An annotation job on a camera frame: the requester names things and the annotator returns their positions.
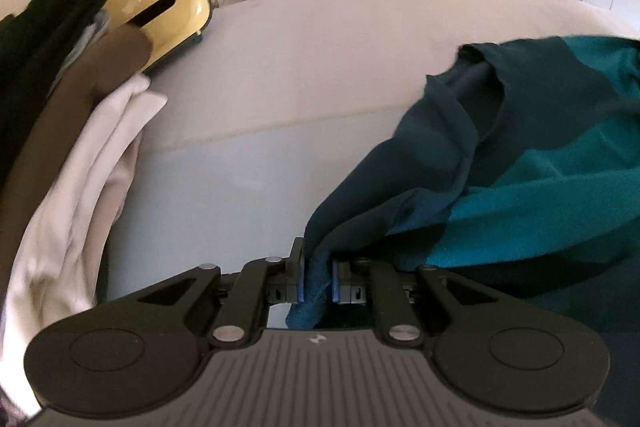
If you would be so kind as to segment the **teal two-tone sweater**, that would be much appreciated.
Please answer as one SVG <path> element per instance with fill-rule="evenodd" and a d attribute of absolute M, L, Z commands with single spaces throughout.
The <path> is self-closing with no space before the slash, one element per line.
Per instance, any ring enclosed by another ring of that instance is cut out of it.
<path fill-rule="evenodd" d="M 435 265 L 585 324 L 612 355 L 597 412 L 639 421 L 639 45 L 462 46 L 317 208 L 291 329 L 337 329 L 337 260 Z"/>

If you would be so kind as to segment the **yellow tissue box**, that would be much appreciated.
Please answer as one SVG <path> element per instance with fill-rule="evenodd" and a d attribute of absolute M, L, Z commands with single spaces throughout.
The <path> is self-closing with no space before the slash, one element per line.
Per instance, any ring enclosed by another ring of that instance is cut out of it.
<path fill-rule="evenodd" d="M 141 29 L 152 43 L 148 70 L 192 39 L 200 38 L 213 15 L 212 0 L 106 0 L 111 28 Z"/>

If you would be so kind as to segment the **black folded garment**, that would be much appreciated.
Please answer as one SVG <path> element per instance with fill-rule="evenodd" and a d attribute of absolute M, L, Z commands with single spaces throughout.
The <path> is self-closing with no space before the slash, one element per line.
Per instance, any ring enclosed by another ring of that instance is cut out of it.
<path fill-rule="evenodd" d="M 106 0 L 32 0 L 1 21 L 1 178 L 6 179 L 66 57 Z"/>

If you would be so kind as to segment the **brown folded garment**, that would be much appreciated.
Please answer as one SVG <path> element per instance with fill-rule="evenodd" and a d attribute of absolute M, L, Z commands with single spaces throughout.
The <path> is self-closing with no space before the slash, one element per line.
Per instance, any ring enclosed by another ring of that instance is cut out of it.
<path fill-rule="evenodd" d="M 125 24 L 89 46 L 70 65 L 35 121 L 1 191 L 1 294 L 6 295 L 28 222 L 60 173 L 100 102 L 149 60 L 151 41 Z"/>

